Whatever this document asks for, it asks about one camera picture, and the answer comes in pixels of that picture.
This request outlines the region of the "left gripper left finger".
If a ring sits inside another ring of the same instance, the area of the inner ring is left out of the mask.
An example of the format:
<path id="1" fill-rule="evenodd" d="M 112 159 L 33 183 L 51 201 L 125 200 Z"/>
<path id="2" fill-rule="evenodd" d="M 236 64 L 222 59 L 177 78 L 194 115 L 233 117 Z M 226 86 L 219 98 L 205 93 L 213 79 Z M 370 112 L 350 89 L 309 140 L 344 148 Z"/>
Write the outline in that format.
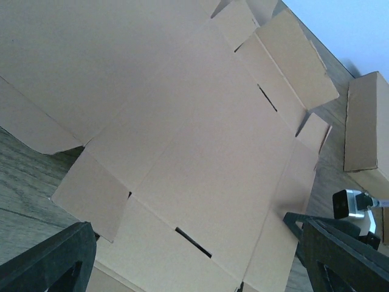
<path id="1" fill-rule="evenodd" d="M 86 291 L 97 250 L 90 222 L 78 222 L 1 265 L 1 291 Z"/>

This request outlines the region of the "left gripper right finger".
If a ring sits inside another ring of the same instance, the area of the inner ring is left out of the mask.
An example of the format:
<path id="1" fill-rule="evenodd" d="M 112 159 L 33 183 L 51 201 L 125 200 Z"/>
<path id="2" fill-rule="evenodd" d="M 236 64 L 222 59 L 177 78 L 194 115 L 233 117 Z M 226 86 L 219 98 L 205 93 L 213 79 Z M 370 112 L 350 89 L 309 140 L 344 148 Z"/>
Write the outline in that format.
<path id="1" fill-rule="evenodd" d="M 388 257 L 379 239 L 349 221 L 286 213 L 284 224 L 298 240 L 296 256 L 314 291 L 388 291 Z"/>

